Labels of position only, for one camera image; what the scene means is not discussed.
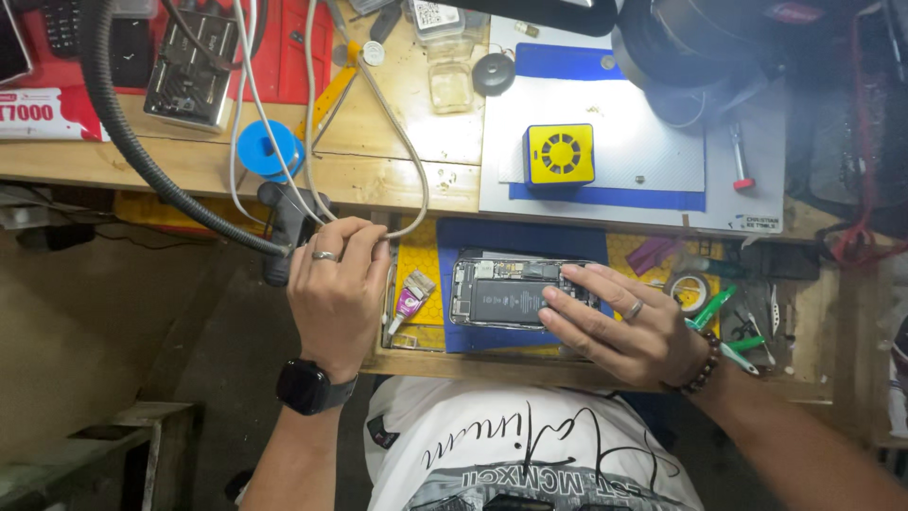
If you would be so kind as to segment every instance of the phone battery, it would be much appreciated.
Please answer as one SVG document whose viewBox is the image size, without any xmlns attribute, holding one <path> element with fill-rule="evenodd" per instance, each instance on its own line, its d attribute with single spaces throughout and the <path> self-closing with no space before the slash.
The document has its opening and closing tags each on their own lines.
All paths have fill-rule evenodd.
<svg viewBox="0 0 908 511">
<path fill-rule="evenodd" d="M 548 282 L 480 279 L 473 285 L 472 321 L 541 325 L 538 310 L 546 306 L 542 290 Z"/>
</svg>

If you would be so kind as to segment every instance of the phone screen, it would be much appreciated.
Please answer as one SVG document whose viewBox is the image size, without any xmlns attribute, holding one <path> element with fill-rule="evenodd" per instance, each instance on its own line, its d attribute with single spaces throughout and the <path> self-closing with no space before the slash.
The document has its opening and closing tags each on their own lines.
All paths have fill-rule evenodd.
<svg viewBox="0 0 908 511">
<path fill-rule="evenodd" d="M 0 12 L 0 84 L 20 75 L 27 75 L 32 70 L 32 63 L 23 48 L 22 40 L 16 31 L 13 15 L 6 0 Z"/>
</svg>

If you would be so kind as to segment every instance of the blue solder spool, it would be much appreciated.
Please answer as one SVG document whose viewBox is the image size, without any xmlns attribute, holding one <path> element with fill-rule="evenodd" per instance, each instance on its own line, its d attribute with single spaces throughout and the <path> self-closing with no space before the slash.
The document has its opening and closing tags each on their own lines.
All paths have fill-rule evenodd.
<svg viewBox="0 0 908 511">
<path fill-rule="evenodd" d="M 302 160 L 305 157 L 302 142 L 287 126 L 277 121 L 268 121 L 268 123 L 271 126 L 271 132 L 274 133 L 274 140 L 278 143 L 278 149 L 281 150 L 281 157 L 287 164 L 291 175 L 295 177 L 300 172 Z M 237 140 L 237 154 L 240 156 L 242 166 L 249 169 L 250 172 L 275 183 L 287 182 L 287 176 L 281 170 L 281 162 L 278 160 L 262 121 L 255 121 L 242 130 L 240 138 Z"/>
</svg>

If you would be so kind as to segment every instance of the white cable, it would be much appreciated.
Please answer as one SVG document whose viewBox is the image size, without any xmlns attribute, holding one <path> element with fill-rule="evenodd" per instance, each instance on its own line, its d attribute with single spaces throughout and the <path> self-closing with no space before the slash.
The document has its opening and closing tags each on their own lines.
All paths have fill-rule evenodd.
<svg viewBox="0 0 908 511">
<path fill-rule="evenodd" d="M 257 0 L 250 0 L 250 10 L 254 11 L 258 6 Z M 265 126 L 265 132 L 268 133 L 268 140 L 271 141 L 271 147 L 274 149 L 274 154 L 278 157 L 278 161 L 281 162 L 281 171 L 284 173 L 284 177 L 287 178 L 287 185 L 293 190 L 293 194 L 296 195 L 296 199 L 300 201 L 302 208 L 306 210 L 306 214 L 309 215 L 316 223 L 324 225 L 324 222 L 319 218 L 312 210 L 309 208 L 309 205 L 306 204 L 306 201 L 303 200 L 300 190 L 296 187 L 296 184 L 293 182 L 293 176 L 290 173 L 290 170 L 287 168 L 287 163 L 284 161 L 283 156 L 281 155 L 281 149 L 278 147 L 277 140 L 274 138 L 274 133 L 271 132 L 271 125 L 268 124 L 268 116 L 265 114 L 265 108 L 262 106 L 262 101 L 259 98 L 259 91 L 255 86 L 255 74 L 252 72 L 252 52 L 249 47 L 249 37 L 246 34 L 246 24 L 243 21 L 242 15 L 242 6 L 240 5 L 240 0 L 233 0 L 233 11 L 236 16 L 236 21 L 238 28 L 240 29 L 240 46 L 242 46 L 242 66 L 246 70 L 246 74 L 249 75 L 249 90 L 252 92 L 252 101 L 255 102 L 255 108 L 259 111 L 259 117 L 262 119 L 262 124 Z M 328 211 L 328 208 L 321 203 L 318 192 L 311 190 L 312 195 L 315 197 L 315 201 L 319 204 L 321 211 L 325 213 L 328 217 L 333 217 L 331 212 Z"/>
<path fill-rule="evenodd" d="M 248 37 L 250 39 L 255 39 L 255 24 L 258 18 L 258 9 L 253 8 L 249 12 L 249 33 Z M 246 208 L 240 204 L 240 198 L 236 195 L 236 139 L 240 134 L 240 114 L 242 113 L 242 95 L 246 90 L 246 68 L 244 67 L 240 72 L 240 87 L 237 89 L 236 93 L 236 106 L 233 110 L 233 128 L 230 132 L 230 195 L 233 197 L 233 204 L 236 205 L 236 208 L 240 210 L 240 213 L 246 215 L 247 218 L 251 220 L 266 225 L 262 220 L 259 220 L 255 216 L 249 214 L 246 211 Z"/>
<path fill-rule="evenodd" d="M 309 10 L 306 13 L 306 35 L 305 35 L 305 48 L 306 48 L 306 75 L 309 78 L 309 106 L 306 107 L 306 137 L 302 141 L 305 159 L 302 161 L 302 168 L 305 171 L 306 181 L 309 185 L 309 189 L 312 192 L 312 196 L 315 198 L 316 204 L 319 205 L 321 211 L 331 220 L 337 220 L 337 217 L 334 216 L 328 208 L 325 207 L 325 204 L 322 203 L 321 197 L 319 197 L 319 192 L 315 188 L 315 181 L 312 179 L 312 167 L 310 165 L 310 156 L 311 156 L 311 141 L 312 141 L 312 110 L 315 106 L 315 70 L 312 68 L 312 26 L 314 25 L 315 20 L 315 5 L 314 0 L 309 2 Z M 416 230 L 416 227 L 422 222 L 423 218 L 426 217 L 426 213 L 429 211 L 429 179 L 426 177 L 426 170 L 422 167 L 422 161 L 419 160 L 419 154 L 416 152 L 416 147 L 413 146 L 413 143 L 407 137 L 407 133 L 404 131 L 403 126 L 400 125 L 397 118 L 391 112 L 391 107 L 388 104 L 388 101 L 385 100 L 384 95 L 382 95 L 379 90 L 379 85 L 375 82 L 375 78 L 372 77 L 368 65 L 362 60 L 362 52 L 357 58 L 357 61 L 360 65 L 360 72 L 366 77 L 366 81 L 369 82 L 369 85 L 372 87 L 372 92 L 375 93 L 375 96 L 379 99 L 381 107 L 384 108 L 385 114 L 388 115 L 388 119 L 391 121 L 391 124 L 394 126 L 394 130 L 397 131 L 400 140 L 407 147 L 407 151 L 410 153 L 410 159 L 413 160 L 413 164 L 416 165 L 416 171 L 419 173 L 419 180 L 422 184 L 422 207 L 419 209 L 419 214 L 416 216 L 416 219 L 413 220 L 413 223 L 407 227 L 397 231 L 395 233 L 388 233 L 384 237 L 387 239 L 398 238 Z"/>
</svg>

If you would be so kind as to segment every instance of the wall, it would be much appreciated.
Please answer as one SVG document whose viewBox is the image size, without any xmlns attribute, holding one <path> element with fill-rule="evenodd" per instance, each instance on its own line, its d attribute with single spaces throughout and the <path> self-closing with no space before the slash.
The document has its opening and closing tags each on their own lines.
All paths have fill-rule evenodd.
<svg viewBox="0 0 908 511">
<path fill-rule="evenodd" d="M 134 227 L 104 232 L 173 242 Z M 0 232 L 0 463 L 128 407 L 219 249 L 95 239 L 37 254 Z"/>
</svg>

